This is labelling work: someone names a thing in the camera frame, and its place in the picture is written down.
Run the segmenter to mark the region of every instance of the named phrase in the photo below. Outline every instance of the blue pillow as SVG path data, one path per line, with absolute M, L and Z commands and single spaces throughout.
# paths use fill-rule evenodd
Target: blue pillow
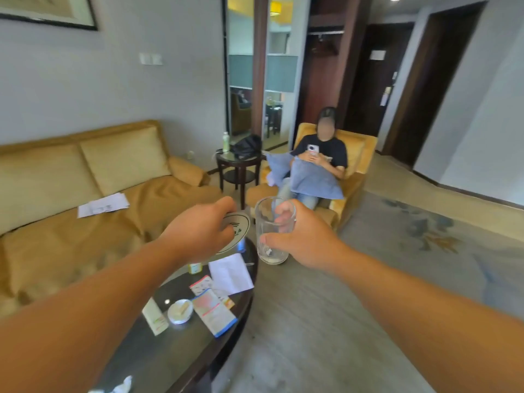
M 344 198 L 337 178 L 331 172 L 298 157 L 291 166 L 291 191 L 331 200 Z
M 290 164 L 293 159 L 291 153 L 273 154 L 266 153 L 266 159 L 271 168 L 272 177 L 278 187 L 282 185 L 282 180 L 290 171 Z

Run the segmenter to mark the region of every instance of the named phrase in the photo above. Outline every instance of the black t-shirt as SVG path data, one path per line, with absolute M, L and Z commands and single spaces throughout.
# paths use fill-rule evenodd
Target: black t-shirt
M 343 166 L 347 168 L 347 152 L 346 145 L 340 139 L 335 137 L 327 140 L 325 142 L 321 141 L 317 134 L 306 135 L 297 148 L 291 152 L 293 156 L 298 156 L 299 154 L 304 153 L 308 149 L 308 145 L 317 145 L 318 151 L 324 154 L 327 157 L 333 157 L 331 160 L 332 166 Z

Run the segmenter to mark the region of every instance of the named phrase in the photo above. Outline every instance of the small yellow bottle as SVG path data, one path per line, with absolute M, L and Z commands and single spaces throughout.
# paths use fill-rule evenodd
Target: small yellow bottle
M 188 264 L 187 267 L 189 267 L 189 274 L 191 275 L 196 275 L 202 271 L 202 263 Z

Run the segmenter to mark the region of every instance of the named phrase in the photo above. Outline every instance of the drinking glass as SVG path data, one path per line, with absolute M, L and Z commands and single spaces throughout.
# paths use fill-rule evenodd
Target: drinking glass
M 275 212 L 277 205 L 285 201 L 282 197 L 266 197 L 255 205 L 255 224 L 257 228 L 258 256 L 266 264 L 281 264 L 289 256 L 288 252 L 270 248 L 260 242 L 264 233 L 290 233 L 293 231 L 297 210 L 290 202 L 290 210 L 282 214 Z

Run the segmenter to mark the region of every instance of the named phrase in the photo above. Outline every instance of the framed picture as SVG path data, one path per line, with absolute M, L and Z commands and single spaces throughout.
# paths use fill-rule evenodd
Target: framed picture
M 98 30 L 91 0 L 0 0 L 0 18 Z

